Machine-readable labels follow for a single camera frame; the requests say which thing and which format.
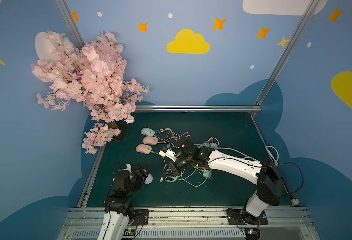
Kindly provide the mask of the lilac wireless mouse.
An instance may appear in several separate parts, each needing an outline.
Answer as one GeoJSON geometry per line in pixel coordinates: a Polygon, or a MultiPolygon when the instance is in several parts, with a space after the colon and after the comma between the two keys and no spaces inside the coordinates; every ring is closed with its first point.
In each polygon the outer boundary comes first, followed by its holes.
{"type": "Polygon", "coordinates": [[[147,178],[145,179],[145,184],[149,185],[153,181],[153,176],[151,174],[148,174],[147,178]]]}

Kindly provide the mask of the teal charger with green cable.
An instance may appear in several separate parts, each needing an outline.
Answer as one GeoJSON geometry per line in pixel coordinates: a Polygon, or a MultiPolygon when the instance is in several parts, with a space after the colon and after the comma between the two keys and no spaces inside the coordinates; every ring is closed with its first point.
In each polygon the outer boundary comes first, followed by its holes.
{"type": "Polygon", "coordinates": [[[212,175],[212,171],[209,171],[209,170],[206,170],[204,169],[203,173],[202,173],[202,176],[206,179],[212,179],[213,178],[213,175],[212,175]]]}

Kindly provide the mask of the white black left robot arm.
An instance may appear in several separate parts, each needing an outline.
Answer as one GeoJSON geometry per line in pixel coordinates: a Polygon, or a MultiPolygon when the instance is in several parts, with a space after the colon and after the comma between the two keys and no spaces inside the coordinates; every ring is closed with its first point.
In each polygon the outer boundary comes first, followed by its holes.
{"type": "Polygon", "coordinates": [[[144,224],[143,215],[135,215],[132,202],[133,195],[145,184],[150,175],[148,169],[138,168],[131,172],[128,168],[117,172],[114,183],[115,188],[105,202],[105,214],[99,240],[120,240],[129,224],[135,224],[135,236],[140,232],[139,225],[144,224]]]}

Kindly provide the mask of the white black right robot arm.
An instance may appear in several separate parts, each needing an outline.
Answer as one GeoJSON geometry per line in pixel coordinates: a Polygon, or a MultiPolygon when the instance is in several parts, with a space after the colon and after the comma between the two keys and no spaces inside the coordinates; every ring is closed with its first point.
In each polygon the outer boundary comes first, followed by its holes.
{"type": "Polygon", "coordinates": [[[274,161],[269,159],[260,162],[246,155],[243,158],[234,157],[222,153],[222,148],[215,149],[204,145],[198,147],[188,138],[177,141],[176,149],[178,153],[170,147],[162,147],[159,152],[162,157],[170,159],[163,170],[162,181],[181,177],[182,172],[189,167],[219,170],[241,177],[257,186],[241,212],[243,218],[254,220],[260,217],[267,207],[281,204],[284,181],[274,161]]]}

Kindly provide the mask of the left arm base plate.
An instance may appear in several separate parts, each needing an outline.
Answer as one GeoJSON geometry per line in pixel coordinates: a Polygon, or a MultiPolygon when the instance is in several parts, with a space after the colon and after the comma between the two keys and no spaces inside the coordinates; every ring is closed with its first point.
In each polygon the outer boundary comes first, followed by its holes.
{"type": "Polygon", "coordinates": [[[135,209],[132,217],[117,214],[117,212],[108,212],[104,215],[104,218],[106,225],[109,227],[116,226],[117,223],[121,224],[125,220],[128,221],[128,226],[147,226],[149,222],[149,212],[148,209],[135,209]]]}

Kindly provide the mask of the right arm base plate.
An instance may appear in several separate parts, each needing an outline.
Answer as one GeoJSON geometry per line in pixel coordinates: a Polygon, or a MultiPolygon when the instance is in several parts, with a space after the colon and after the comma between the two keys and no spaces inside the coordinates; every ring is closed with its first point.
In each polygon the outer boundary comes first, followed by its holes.
{"type": "Polygon", "coordinates": [[[268,225],[266,213],[262,211],[259,217],[255,217],[243,209],[226,209],[229,225],[268,225]]]}

